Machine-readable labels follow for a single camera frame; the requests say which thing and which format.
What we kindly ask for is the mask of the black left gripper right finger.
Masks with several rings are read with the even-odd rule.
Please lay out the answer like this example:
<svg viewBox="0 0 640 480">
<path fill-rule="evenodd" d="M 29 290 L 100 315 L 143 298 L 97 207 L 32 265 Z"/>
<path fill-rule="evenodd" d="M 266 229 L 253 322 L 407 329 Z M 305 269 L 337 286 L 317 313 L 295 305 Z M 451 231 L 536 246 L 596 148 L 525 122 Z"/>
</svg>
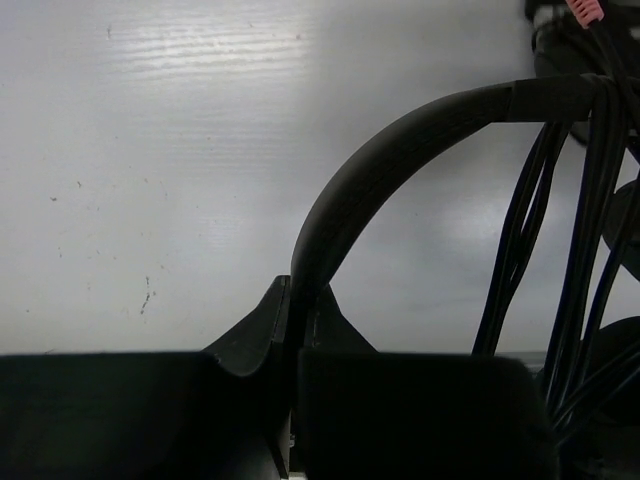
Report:
<svg viewBox="0 0 640 480">
<path fill-rule="evenodd" d="M 383 353 L 330 290 L 298 357 L 298 445 L 310 479 L 556 479 L 532 373 L 495 356 Z"/>
</svg>

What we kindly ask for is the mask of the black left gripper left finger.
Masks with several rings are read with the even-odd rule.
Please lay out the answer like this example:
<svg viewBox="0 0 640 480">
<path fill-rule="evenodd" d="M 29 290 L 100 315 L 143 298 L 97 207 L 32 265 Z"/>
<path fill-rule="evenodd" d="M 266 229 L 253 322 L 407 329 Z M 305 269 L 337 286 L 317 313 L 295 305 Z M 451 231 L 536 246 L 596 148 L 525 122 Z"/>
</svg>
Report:
<svg viewBox="0 0 640 480">
<path fill-rule="evenodd" d="M 282 479 L 290 280 L 208 347 L 5 355 L 5 479 Z"/>
</svg>

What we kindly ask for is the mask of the large black gaming headset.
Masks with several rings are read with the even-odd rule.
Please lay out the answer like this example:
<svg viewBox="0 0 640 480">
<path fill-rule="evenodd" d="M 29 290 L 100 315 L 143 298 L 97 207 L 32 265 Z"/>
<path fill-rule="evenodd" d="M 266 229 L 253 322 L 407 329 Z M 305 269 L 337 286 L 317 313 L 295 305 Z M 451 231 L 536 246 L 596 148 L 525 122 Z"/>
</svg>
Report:
<svg viewBox="0 0 640 480">
<path fill-rule="evenodd" d="M 570 127 L 591 134 L 565 280 L 538 388 L 557 447 L 639 374 L 639 342 L 590 369 L 604 307 L 627 251 L 635 246 L 639 199 L 614 186 L 629 135 L 639 128 L 636 80 L 570 75 L 521 80 L 454 94 L 400 118 L 361 147 L 322 191 L 298 237 L 291 266 L 291 323 L 302 326 L 370 220 L 418 170 L 497 122 L 542 124 L 516 184 L 484 313 L 470 356 L 495 356 L 507 309 L 544 219 L 553 172 Z"/>
</svg>

